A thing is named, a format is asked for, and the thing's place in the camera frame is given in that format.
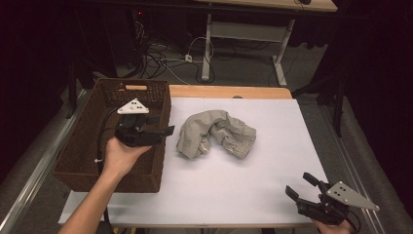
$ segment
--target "black cable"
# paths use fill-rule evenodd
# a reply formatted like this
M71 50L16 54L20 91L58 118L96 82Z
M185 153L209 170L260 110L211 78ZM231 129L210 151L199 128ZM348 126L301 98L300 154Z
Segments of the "black cable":
M252 41L252 40L240 40L240 39L236 39L236 40L234 40L234 39L227 39L227 40L228 40L228 41L233 41L233 43L234 43L236 46L244 49L245 51L262 51L262 50L264 50L265 48L267 48L268 45L274 43L274 42L254 42L254 41ZM246 46L246 45L245 45L245 44L252 44L252 43L257 44L257 46L249 47L249 46Z
M102 151L100 150L101 142L102 142L102 136L103 136L103 133L106 132L107 130L113 129L113 128L105 129L105 127L106 127L106 123L107 123L107 121L109 120L110 116L111 116L116 110L118 110L118 108L112 109L112 110L110 110L110 111L106 114L105 118L103 119L103 121L102 121L102 123L101 123L101 125L100 125L100 131L99 131L99 134L98 134L98 136L97 136L97 141L96 141L96 144L97 144L97 155L96 155L96 160L95 160L95 162L96 162L96 164L97 164L97 172L98 172L98 175L99 175L99 176L101 175L101 173L102 173L102 171L103 171L103 153L102 153ZM104 221L105 221L105 222L107 222L107 223L110 224L109 212L107 211L107 207L106 207L106 209L105 209L104 212L103 212L103 218L104 218Z
M200 67L197 66L197 65L196 65L195 63L193 63L193 62L185 61L185 62L182 62L181 64L169 66L169 68L177 67L177 66L181 66L181 65L195 65L195 67L197 67L197 72L195 73L195 80L197 79L198 74L199 74L199 72L200 72Z
M135 70L130 72L129 74L123 76L122 78L131 78L132 76L135 76L139 74L140 72L143 72L146 69L146 65L144 65L144 59L143 56L148 53L149 50L149 38L145 38L142 40L142 42L139 45L139 49L137 50L137 57L138 57L138 65Z
M144 66L143 66L143 69L140 71L140 75L139 75L139 79L142 79L143 78L143 74L145 73L145 71L146 71L146 69L148 68L148 57L147 57L147 55L145 54L145 58L146 59L144 59L143 60L143 63L145 63L144 64Z
M291 71L292 65L294 64L294 62L297 61L298 56L300 55L300 53L301 53L301 49L300 49L300 47L298 47L298 52L297 52L297 54L295 55L295 58L294 58L294 59L292 60L292 62L289 64L288 71L287 71L286 73L284 73L284 75L283 75L283 77L282 77L282 81L285 79L285 76L287 76L288 73Z
M237 48L235 47L234 44L229 43L227 40L222 39L222 40L219 40L219 42L214 42L213 44L215 45L215 46L214 46L215 51L219 50L219 48L222 48L222 47L219 47L219 43L221 43L221 42L224 42L224 43L226 43L227 45L231 46L231 48L232 48L232 50L233 50L233 54L232 54L229 58L220 58L217 54L215 54L214 57L215 57L216 59L219 59L219 60L231 60L231 59L235 58L235 57L237 56Z
M150 75L150 76L147 77L146 79L153 79L153 78L155 78L155 77L158 77L158 76L162 75L167 68L166 68L164 65L162 65L159 61L157 61L157 60L155 59L155 57L153 57L152 55L149 55L149 54L148 54L147 56L150 57L153 61L155 61L155 62L158 64L158 67L157 67L157 69L155 70L155 72L152 73L152 75ZM157 74L157 72L160 70L161 66L163 66L164 69L163 69L160 73Z
M204 58L206 59L206 62L209 64L210 70L211 70L211 72L212 72L212 79L208 79L207 81L203 81L202 79L200 80L200 79L198 79L198 77L197 77L196 81L197 81L198 83L200 83L200 84L210 84L210 83L212 83L212 82L215 81L215 71L213 70L213 66L210 64L210 62L209 62L209 60L207 59L207 57L204 56Z
M358 228L356 228L355 224L349 218L346 218L346 221L353 227L355 232L358 233L361 230L361 221L355 212L350 210L350 213L356 218L357 223L358 223Z

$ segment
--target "white tabletop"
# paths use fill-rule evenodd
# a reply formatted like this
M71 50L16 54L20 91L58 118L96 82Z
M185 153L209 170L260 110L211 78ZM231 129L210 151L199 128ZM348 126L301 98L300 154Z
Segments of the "white tabletop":
M211 138L207 155L189 160L176 151L179 130L192 114L210 109L257 130L256 142L241 160ZM318 201L319 190L302 178L308 172L326 181L295 99L173 97L159 193L115 193L108 206L115 225L130 226L297 226L311 221L285 195L289 185L300 198ZM59 223L65 223L86 193L71 192Z

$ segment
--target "floor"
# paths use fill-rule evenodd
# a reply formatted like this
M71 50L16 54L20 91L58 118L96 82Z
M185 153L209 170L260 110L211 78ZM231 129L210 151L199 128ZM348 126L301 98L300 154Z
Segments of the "floor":
M194 61L203 58L202 42L197 41L200 42L194 43L194 47L190 50ZM175 49L166 44L157 43L151 48L152 55L156 59L182 59ZM282 59L282 67L288 89L294 91L309 84L326 48L326 46L315 47L308 50L304 44L300 47L287 48ZM277 49L278 44L214 41L214 54L211 60L213 72L209 80L210 84L277 87L278 82L271 59ZM170 61L167 65L168 67L158 67L157 63L150 61L143 78L158 74L164 69L163 73L153 79L166 79L171 84L200 85L201 71L196 64ZM126 74L129 71L126 67L119 67L119 74ZM88 92L82 93L80 103L86 99L87 95ZM63 93L62 98L67 100L66 97L67 93ZM339 138L331 128L331 106L318 106L316 97L317 95L305 94L297 99L328 179L346 182L381 206L381 211L378 213L354 209L361 219L362 227L359 233L413 233L411 232L413 230L412 220L406 217L402 204L375 161L374 154L348 102L344 103L343 136ZM16 233L56 233L58 231L57 220L69 189L50 174L50 167L43 165L44 176L34 181L42 186L27 197L25 204L29 206L19 207L21 203L17 201L17 198L27 182L32 180L31 176L36 167L42 166L42 160L45 157L53 159L53 154L58 151L58 145L54 142L59 138L60 130L70 121L66 119L68 111L66 104L33 141L7 179L1 184L0 219L8 220L8 222L3 222L4 226L0 226L0 230L11 225L13 227L9 230ZM19 210L18 214L9 213L14 204L14 208ZM16 218L11 220L8 214ZM277 229L276 232L279 234L318 233L314 227L295 230Z

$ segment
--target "dark background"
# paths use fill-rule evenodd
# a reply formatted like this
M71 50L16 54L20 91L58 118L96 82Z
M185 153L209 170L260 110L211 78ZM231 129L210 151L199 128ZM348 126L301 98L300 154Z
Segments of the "dark background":
M309 48L329 44L313 82L331 75L346 76L346 96L357 120L406 210L412 215L413 193L409 187L413 178L412 1L354 1L350 5L336 1L336 4L339 14L370 15L371 18L317 23L299 19L290 46L302 42L308 43ZM86 16L88 11L94 12L96 19L106 14L91 8L86 10ZM195 28L205 24L205 16L169 14L163 18L177 18L180 22L176 28L182 36L172 38L177 43L185 44L186 28L197 35L199 32ZM151 25L168 36L170 27L159 20L151 21ZM91 32L91 38L102 33L100 29ZM57 1L3 1L0 32L1 182L60 109L59 95L67 84L69 65L78 58L86 58L88 53L80 28L76 26L73 9ZM108 45L104 40L101 38L96 43L102 43L101 48L106 50ZM104 51L112 56L108 63L122 59L117 58L110 51L112 49ZM343 60L349 58L346 55L350 55L351 62ZM338 68L342 64L346 64L344 71ZM91 85L88 83L92 77L89 72L79 75L79 79L86 80L83 82L86 87ZM327 88L334 90L335 85L333 82Z

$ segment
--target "white triangular marker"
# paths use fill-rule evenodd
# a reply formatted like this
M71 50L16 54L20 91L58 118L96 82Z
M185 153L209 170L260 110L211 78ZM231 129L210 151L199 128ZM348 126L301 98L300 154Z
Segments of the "white triangular marker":
M342 181L336 183L334 186L328 189L327 196L348 206L367 208L376 212L380 210L379 206L373 204L371 201L355 192L351 187L349 187Z
M118 109L118 114L145 114L149 109L140 103L137 98L131 100L126 105Z

